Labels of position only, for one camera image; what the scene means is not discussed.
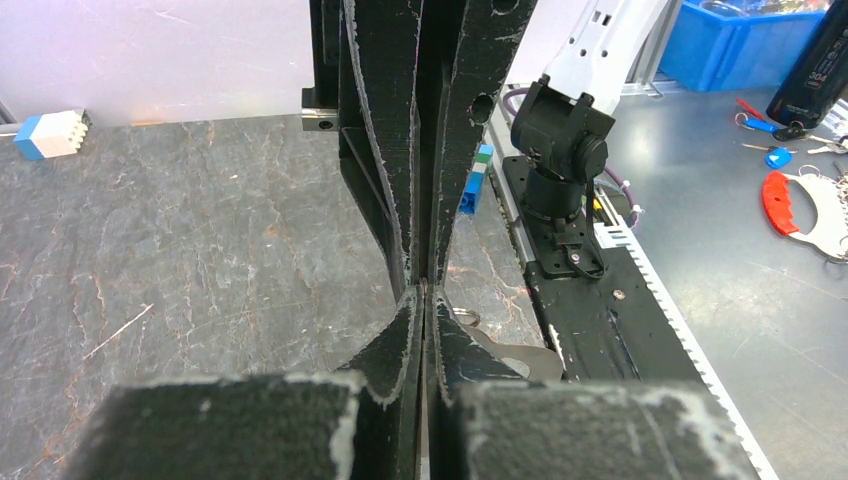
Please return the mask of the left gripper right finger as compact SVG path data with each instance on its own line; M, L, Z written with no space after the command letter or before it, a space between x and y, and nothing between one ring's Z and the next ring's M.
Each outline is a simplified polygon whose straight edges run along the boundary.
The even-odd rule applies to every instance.
M428 295L435 479L754 479L726 411L679 381L531 382Z

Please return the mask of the red handled key organizer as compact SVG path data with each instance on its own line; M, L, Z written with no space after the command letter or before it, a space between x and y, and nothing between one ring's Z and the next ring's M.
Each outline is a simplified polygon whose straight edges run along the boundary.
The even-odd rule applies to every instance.
M760 190L774 231L815 249L825 259L847 262L847 178L828 176L806 164L795 172L773 171Z

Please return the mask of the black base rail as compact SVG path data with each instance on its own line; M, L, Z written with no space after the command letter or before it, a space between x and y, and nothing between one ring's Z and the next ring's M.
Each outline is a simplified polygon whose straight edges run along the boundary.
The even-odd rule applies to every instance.
M507 158L502 171L527 237L524 279L534 312L565 378L700 381L627 249L602 247L583 210L562 217L563 188L525 158Z

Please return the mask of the blue plastic storage bin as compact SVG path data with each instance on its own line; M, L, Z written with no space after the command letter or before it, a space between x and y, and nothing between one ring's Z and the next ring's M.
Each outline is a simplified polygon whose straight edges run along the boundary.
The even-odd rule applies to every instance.
M685 1L659 71L696 92L776 87L824 16L821 9L723 15Z

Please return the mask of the blue white toy brick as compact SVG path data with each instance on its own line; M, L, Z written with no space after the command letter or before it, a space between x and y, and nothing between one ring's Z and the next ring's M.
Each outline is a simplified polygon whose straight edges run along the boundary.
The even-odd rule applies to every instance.
M17 149L31 161L76 154L89 129L84 109L72 109L28 117L13 139Z

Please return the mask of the blue green brick stack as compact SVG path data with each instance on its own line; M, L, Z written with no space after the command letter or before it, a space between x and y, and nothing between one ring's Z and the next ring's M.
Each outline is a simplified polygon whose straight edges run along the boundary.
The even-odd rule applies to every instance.
M482 144L475 154L472 169L467 178L459 205L461 213L473 215L480 203L482 188L487 177L488 166L494 155L494 147Z

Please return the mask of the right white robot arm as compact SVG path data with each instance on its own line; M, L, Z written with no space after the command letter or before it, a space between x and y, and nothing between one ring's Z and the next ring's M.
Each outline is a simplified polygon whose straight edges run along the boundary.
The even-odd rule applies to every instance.
M334 131L395 296L443 282L453 222L532 1L313 1L302 123ZM533 82L512 144L571 219L605 162L630 66L661 1L591 1Z

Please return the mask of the metal key organizer plate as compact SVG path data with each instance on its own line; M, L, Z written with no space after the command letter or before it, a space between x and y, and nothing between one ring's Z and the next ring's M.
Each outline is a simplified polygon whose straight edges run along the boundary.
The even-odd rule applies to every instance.
M479 329L482 317L477 312L456 307L452 308L452 312L471 338L494 357L510 367L521 365L517 372L524 378L534 382L562 379L562 361L554 351L545 347L498 343Z

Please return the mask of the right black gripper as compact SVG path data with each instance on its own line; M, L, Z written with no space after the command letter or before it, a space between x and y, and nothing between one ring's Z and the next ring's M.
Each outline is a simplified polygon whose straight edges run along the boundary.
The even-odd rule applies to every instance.
M427 171L432 176L427 277L446 277L454 220L483 130L536 4L427 4ZM339 0L310 0L314 85L303 88L305 131L338 122ZM387 268L396 298L420 277L416 86L421 1L344 1L343 32L365 136L388 210Z

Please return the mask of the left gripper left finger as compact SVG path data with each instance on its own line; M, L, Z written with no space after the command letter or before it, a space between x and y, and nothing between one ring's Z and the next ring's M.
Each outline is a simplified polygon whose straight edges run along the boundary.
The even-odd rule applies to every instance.
M331 372L160 378L111 390L68 479L416 479L423 295Z

